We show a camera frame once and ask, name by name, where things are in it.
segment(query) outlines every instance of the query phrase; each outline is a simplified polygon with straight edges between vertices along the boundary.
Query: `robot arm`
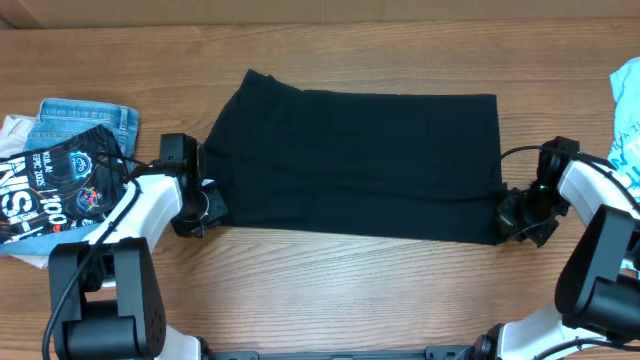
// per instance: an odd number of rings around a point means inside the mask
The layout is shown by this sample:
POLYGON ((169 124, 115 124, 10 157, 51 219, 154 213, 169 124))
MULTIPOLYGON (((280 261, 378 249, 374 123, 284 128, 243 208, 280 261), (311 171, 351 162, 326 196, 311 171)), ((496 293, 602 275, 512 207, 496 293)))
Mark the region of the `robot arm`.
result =
MULTIPOLYGON (((610 168, 595 166, 620 181, 610 168)), ((557 193, 574 206, 587 230, 560 275, 555 304, 498 326, 497 339, 482 336, 474 347, 474 360, 539 359, 549 349, 576 339, 624 344, 640 337, 640 282, 619 274, 623 263, 638 268, 640 214, 610 179, 582 161, 568 162, 557 193)), ((546 359, 560 359, 590 346, 569 346, 546 359)))
POLYGON ((166 324, 151 261, 151 252, 169 222, 178 235, 194 237, 226 214, 215 183, 200 179, 197 151, 191 137, 163 135, 160 160, 145 168, 136 184, 127 184, 109 217, 84 242, 58 245, 51 253, 52 308, 65 298, 53 328, 61 360, 203 358, 204 341, 166 324), (116 222, 106 239, 96 244, 116 222), (70 279, 95 247, 100 255, 65 297, 70 279), (117 299, 87 301, 85 293, 104 287, 116 287, 117 299))

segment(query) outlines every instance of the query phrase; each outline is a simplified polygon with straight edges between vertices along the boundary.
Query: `wood grain surface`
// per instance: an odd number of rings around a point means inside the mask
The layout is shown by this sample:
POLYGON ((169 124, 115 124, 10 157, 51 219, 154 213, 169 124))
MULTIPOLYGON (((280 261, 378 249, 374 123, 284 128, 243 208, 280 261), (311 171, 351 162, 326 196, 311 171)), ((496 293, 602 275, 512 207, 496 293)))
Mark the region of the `wood grain surface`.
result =
MULTIPOLYGON (((160 134, 203 141, 248 68, 305 89, 495 93, 503 150, 562 135, 604 156, 608 75, 640 55, 640 21, 19 30, 1 32, 0 49, 0 115, 35 115, 46 97, 128 105, 141 114, 144 161, 160 134)), ((514 155, 504 178, 527 186, 536 165, 535 153, 514 155)), ((582 232, 573 212, 541 249, 239 228, 197 240, 167 229, 154 262, 170 324, 214 350, 419 349, 472 343, 550 303, 582 232)), ((0 359, 38 359, 49 314, 47 272, 0 258, 0 359)))

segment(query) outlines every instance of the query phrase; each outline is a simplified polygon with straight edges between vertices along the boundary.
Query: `cable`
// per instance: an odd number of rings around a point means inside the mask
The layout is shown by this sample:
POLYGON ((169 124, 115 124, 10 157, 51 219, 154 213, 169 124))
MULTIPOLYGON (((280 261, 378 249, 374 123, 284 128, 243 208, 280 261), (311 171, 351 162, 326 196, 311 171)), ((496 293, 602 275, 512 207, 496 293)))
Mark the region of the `cable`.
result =
POLYGON ((49 343, 51 342, 51 335, 53 334, 53 327, 55 323, 58 321, 58 317, 60 316, 60 312, 62 311, 62 307, 64 303, 67 301, 69 294, 71 294, 71 290, 73 290, 73 286, 78 282, 80 276, 84 274, 84 272, 89 268, 89 264, 93 264, 94 258, 97 258, 98 251, 100 249, 100 245, 104 243, 107 237, 115 230, 118 224, 122 221, 122 219, 129 213, 133 205, 135 205, 136 201, 138 201, 138 197, 142 193, 140 189, 140 184, 135 180, 131 180, 131 182, 135 185, 136 191, 133 193, 133 198, 127 204, 127 206, 122 210, 120 214, 109 224, 107 230, 98 238, 95 244, 91 246, 91 250, 87 253, 87 255, 82 259, 80 265, 78 265, 78 269, 73 274, 67 287, 64 289, 60 300, 55 306, 55 309, 51 312, 51 317, 49 318, 49 323, 47 324, 46 330, 44 332, 44 338, 42 339, 42 359, 50 360, 49 356, 49 343))
POLYGON ((576 339, 573 341, 566 342, 564 344, 556 345, 548 350, 542 352, 540 355, 534 357, 534 360, 543 360, 548 358, 551 355, 557 354, 561 351, 570 349, 572 347, 577 347, 579 351, 582 351, 583 345, 595 345, 595 346, 603 346, 616 350, 630 351, 630 352, 640 352, 640 347, 638 346, 628 346, 628 345, 616 345, 608 341, 603 340, 595 340, 595 339, 576 339))
POLYGON ((600 166, 596 165, 595 163, 586 160, 584 158, 585 156, 582 155, 582 154, 575 154, 575 153, 572 153, 572 152, 569 152, 569 151, 565 151, 565 150, 561 150, 561 149, 557 149, 557 148, 553 148, 553 147, 549 147, 549 146, 530 145, 530 146, 521 146, 521 147, 513 148, 513 149, 505 152, 504 154, 502 154, 500 156, 500 161, 502 161, 504 158, 506 158, 507 156, 509 156, 509 155, 511 155, 513 153, 517 153, 517 152, 525 151, 525 150, 540 150, 540 151, 547 151, 547 152, 551 152, 551 153, 555 153, 555 154, 566 155, 566 156, 569 156, 572 160, 580 161, 580 162, 583 162, 583 163, 587 164, 589 167, 593 168, 594 170, 596 170, 597 172, 602 174, 605 178, 609 179, 609 181, 611 181, 618 188, 618 190, 620 190, 620 192, 622 192, 624 197, 631 204, 631 207, 633 207, 634 210, 640 212, 640 204, 638 204, 638 202, 633 197, 633 195, 631 195, 631 193, 629 193, 629 190, 627 190, 627 188, 625 188, 624 185, 622 185, 620 183, 620 181, 618 181, 616 178, 613 177, 613 171, 604 170, 603 168, 601 168, 600 166))

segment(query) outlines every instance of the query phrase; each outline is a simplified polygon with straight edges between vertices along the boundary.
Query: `cardboard box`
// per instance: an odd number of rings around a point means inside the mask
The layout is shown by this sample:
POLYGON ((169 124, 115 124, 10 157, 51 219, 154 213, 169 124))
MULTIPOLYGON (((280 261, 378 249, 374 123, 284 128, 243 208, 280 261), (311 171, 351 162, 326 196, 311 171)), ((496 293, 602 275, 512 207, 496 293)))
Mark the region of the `cardboard box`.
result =
POLYGON ((638 0, 0 0, 19 28, 640 17, 638 0))

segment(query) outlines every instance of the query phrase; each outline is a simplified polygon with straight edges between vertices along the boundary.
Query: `denim fabric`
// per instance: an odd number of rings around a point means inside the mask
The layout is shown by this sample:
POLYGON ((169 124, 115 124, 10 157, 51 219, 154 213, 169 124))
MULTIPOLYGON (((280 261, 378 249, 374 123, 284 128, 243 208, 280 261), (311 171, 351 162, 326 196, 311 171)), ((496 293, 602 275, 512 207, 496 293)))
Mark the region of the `denim fabric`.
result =
MULTIPOLYGON (((49 148, 103 125, 111 130, 122 153, 133 157, 138 121, 138 112, 125 106, 82 100, 45 99, 40 106, 36 124, 29 133, 24 151, 49 148)), ((98 226, 99 224, 92 224, 0 245, 0 254, 49 255, 57 244, 82 241, 98 226)))
POLYGON ((111 130, 125 156, 133 156, 138 112, 126 106, 82 100, 45 99, 24 150, 51 147, 102 125, 111 130))

